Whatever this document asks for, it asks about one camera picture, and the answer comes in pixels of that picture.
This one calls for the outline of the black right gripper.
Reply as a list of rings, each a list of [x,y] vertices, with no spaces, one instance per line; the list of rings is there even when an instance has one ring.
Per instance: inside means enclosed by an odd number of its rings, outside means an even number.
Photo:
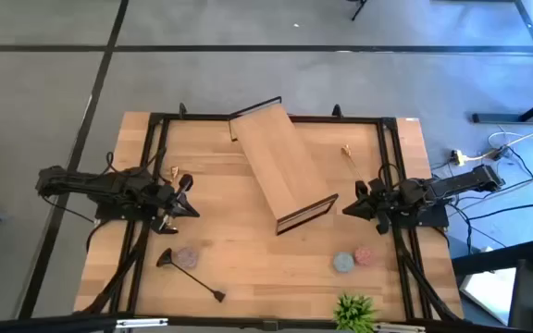
[[[357,180],[354,183],[356,200],[341,211],[347,216],[360,217],[365,220],[377,218],[377,232],[383,235],[390,230],[389,218],[382,215],[394,211],[393,190],[385,186],[383,182],[370,182],[370,185],[373,186],[372,189],[369,189],[362,180]]]

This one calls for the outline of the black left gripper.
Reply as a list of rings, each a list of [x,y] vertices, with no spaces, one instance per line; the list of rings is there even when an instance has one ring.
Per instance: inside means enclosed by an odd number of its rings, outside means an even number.
[[[151,203],[164,210],[165,215],[152,221],[152,231],[156,234],[177,234],[179,231],[172,225],[172,217],[199,217],[200,214],[193,208],[187,199],[187,191],[193,185],[191,174],[181,176],[178,188],[175,190],[170,184],[158,188],[152,196]]]

